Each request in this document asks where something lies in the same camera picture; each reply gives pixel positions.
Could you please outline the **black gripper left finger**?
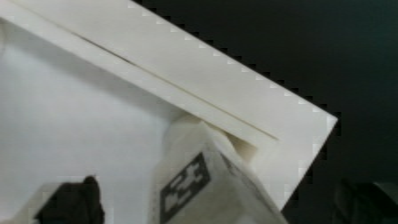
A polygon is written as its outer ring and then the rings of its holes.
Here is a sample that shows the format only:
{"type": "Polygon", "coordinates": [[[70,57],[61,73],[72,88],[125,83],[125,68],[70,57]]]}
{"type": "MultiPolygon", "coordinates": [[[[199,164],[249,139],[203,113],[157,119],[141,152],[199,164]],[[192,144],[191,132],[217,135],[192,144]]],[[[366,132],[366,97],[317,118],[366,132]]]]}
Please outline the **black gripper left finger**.
{"type": "Polygon", "coordinates": [[[11,224],[105,224],[96,177],[80,182],[47,183],[24,205],[11,224]]]}

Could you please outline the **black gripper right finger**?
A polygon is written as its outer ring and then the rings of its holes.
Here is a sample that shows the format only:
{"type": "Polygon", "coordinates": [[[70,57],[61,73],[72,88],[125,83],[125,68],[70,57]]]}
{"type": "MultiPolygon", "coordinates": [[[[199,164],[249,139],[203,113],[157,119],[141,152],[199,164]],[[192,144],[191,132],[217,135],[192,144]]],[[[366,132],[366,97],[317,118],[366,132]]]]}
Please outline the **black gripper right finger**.
{"type": "Polygon", "coordinates": [[[398,184],[342,180],[335,192],[333,224],[398,224],[398,184]]]}

